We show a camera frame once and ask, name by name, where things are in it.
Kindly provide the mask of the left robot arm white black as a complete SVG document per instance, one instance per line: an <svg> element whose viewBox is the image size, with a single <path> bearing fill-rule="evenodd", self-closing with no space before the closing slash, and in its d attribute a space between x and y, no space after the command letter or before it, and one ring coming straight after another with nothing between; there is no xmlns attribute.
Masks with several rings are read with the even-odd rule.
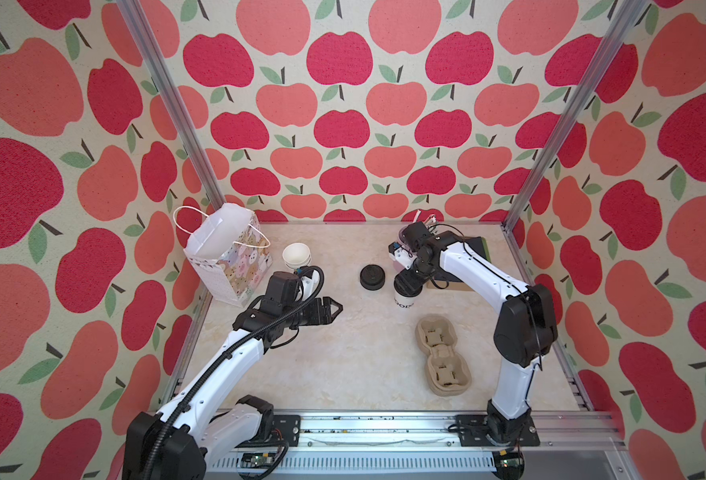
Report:
<svg viewBox="0 0 706 480"><path fill-rule="evenodd" d="M122 478L201 479L209 460L241 445L276 451L241 478L271 475L290 446L275 431L272 404L246 395L227 413L217 410L253 365L270 349L282 347L285 330L328 325L342 312L339 302L320 294L324 281L318 266L272 274L265 293L237 315L219 353L194 380L156 413L141 412L131 421Z"/></svg>

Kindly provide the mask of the single white paper cup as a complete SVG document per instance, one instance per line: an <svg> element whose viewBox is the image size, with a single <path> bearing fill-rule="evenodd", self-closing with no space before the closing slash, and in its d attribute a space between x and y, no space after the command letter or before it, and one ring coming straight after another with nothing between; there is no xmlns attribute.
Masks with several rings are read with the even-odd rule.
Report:
<svg viewBox="0 0 706 480"><path fill-rule="evenodd" d="M394 292L395 303L401 308L410 308L418 297L419 295L404 295L398 291Z"/></svg>

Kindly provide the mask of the stack of white paper cups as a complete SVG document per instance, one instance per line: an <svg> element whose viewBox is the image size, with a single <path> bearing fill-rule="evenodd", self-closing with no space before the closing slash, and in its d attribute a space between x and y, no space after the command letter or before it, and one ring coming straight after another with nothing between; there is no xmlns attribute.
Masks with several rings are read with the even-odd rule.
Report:
<svg viewBox="0 0 706 480"><path fill-rule="evenodd" d="M298 270L309 266L312 262L310 247L302 242L287 245L282 251L282 259L290 270Z"/></svg>

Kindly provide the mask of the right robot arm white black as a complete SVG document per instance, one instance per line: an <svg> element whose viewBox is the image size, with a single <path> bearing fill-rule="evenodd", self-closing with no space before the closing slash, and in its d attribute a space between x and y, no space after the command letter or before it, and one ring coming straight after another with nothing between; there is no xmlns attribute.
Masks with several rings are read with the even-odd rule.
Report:
<svg viewBox="0 0 706 480"><path fill-rule="evenodd" d="M528 284L494 266L477 248L478 237L465 236L450 225L441 231L440 226L411 223L388 246L390 258L401 266L394 279L395 299L411 306L425 284L445 273L470 287L498 314L493 343L501 363L485 428L492 444L510 445L527 428L535 371L558 339L553 297L547 287Z"/></svg>

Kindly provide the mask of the cartoon animal paper gift bag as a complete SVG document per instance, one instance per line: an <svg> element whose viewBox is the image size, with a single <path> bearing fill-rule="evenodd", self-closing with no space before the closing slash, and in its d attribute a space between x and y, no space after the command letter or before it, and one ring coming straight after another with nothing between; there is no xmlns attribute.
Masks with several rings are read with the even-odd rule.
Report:
<svg viewBox="0 0 706 480"><path fill-rule="evenodd" d="M172 219L185 210L202 218L194 230L175 224L188 234L184 247L188 262L215 300L247 305L272 265L271 241L256 213L234 203L225 203L211 214L182 205L173 211Z"/></svg>

